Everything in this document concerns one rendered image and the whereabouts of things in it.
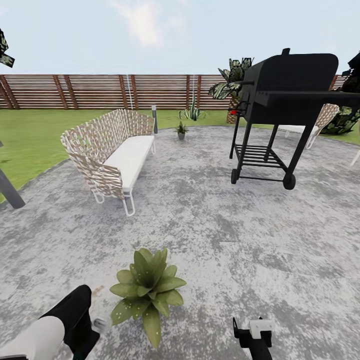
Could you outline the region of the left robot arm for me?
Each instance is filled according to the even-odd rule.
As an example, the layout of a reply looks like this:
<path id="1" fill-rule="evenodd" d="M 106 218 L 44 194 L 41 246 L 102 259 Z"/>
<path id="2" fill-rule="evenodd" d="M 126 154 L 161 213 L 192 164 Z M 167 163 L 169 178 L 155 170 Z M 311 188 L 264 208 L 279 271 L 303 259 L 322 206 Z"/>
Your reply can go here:
<path id="1" fill-rule="evenodd" d="M 91 291 L 80 285 L 50 306 L 29 328 L 0 347 L 0 360 L 52 360 L 64 343 L 78 350 L 85 360 L 100 339 L 95 327 L 109 331 L 110 316 L 89 314 Z"/>

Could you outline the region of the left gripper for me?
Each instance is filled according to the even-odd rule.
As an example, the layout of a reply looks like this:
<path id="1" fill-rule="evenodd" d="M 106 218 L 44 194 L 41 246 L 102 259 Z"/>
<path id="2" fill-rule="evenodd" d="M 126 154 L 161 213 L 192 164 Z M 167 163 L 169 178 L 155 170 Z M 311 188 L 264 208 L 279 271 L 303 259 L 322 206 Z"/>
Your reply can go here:
<path id="1" fill-rule="evenodd" d="M 99 339 L 100 333 L 92 330 L 91 319 L 89 318 L 84 327 L 77 331 L 71 330 L 65 336 L 63 341 L 72 349 L 78 350 L 82 354 L 82 358 L 85 360 Z"/>

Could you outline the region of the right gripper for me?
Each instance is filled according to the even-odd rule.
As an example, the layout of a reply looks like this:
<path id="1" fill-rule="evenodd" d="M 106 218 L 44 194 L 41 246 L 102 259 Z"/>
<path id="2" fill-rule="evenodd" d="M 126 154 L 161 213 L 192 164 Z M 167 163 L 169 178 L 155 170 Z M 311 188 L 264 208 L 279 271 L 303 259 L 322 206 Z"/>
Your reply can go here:
<path id="1" fill-rule="evenodd" d="M 254 357 L 257 352 L 269 352 L 269 347 L 272 347 L 271 333 L 269 331 L 261 331 L 260 339 L 253 339 L 250 329 L 239 329 L 237 325 L 233 327 L 234 337 L 239 339 L 242 348 L 248 347 L 251 356 Z"/>

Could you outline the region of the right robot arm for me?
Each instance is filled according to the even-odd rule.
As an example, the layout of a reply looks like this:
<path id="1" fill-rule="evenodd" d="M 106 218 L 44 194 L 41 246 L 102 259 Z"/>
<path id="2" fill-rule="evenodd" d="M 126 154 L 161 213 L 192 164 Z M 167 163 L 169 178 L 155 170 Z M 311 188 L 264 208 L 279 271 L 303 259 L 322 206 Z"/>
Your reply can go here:
<path id="1" fill-rule="evenodd" d="M 271 331 L 276 328 L 276 323 L 271 319 L 249 320 L 250 329 L 233 327 L 234 337 L 239 339 L 242 348 L 248 347 L 253 360 L 273 360 L 269 354 L 272 347 Z"/>

